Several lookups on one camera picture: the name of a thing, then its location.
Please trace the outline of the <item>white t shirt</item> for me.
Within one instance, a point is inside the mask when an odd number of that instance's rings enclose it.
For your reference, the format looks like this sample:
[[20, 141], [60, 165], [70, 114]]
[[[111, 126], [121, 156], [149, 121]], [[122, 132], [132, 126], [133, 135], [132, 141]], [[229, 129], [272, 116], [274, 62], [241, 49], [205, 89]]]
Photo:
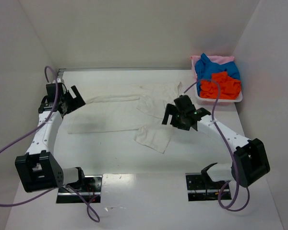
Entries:
[[69, 134], [134, 130], [134, 140], [164, 153], [173, 128], [162, 125], [167, 104], [179, 95], [181, 82], [79, 86], [83, 107], [71, 114]]

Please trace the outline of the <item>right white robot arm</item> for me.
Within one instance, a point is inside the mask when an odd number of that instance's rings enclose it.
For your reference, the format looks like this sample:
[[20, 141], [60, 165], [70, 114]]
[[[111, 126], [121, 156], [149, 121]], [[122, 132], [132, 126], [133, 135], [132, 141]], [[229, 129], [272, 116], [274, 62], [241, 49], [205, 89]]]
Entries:
[[162, 124], [186, 131], [193, 128], [227, 147], [231, 163], [212, 163], [202, 169], [201, 174], [209, 182], [236, 181], [247, 188], [270, 172], [261, 140], [246, 138], [219, 122], [208, 110], [196, 109], [187, 95], [181, 95], [173, 104], [166, 105]]

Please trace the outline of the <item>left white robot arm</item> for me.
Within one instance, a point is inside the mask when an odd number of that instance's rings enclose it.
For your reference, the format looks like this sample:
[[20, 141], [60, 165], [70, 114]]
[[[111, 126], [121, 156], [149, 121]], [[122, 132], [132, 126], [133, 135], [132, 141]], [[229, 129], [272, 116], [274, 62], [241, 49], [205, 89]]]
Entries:
[[59, 165], [54, 157], [54, 145], [65, 115], [84, 106], [85, 102], [76, 86], [71, 87], [74, 97], [61, 82], [47, 84], [46, 90], [47, 95], [38, 109], [40, 128], [26, 153], [15, 159], [16, 170], [28, 193], [66, 185], [79, 188], [84, 184], [81, 167], [64, 169]]

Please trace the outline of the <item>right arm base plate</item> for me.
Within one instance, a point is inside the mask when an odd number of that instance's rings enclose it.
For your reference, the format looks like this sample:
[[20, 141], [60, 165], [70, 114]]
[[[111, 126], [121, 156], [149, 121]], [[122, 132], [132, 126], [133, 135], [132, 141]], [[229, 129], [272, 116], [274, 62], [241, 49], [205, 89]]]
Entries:
[[225, 181], [208, 181], [200, 173], [187, 173], [185, 178], [189, 202], [218, 200], [220, 188], [225, 184]]

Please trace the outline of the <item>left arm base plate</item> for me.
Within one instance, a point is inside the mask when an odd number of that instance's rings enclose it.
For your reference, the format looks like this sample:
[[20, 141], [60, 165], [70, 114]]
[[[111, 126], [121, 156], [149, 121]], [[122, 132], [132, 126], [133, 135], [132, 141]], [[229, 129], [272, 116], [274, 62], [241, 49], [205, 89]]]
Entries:
[[[93, 197], [92, 203], [100, 203], [101, 200], [102, 175], [86, 175], [84, 184], [74, 188], [81, 197], [89, 202]], [[77, 204], [83, 200], [70, 188], [60, 188], [57, 193], [57, 204]]]

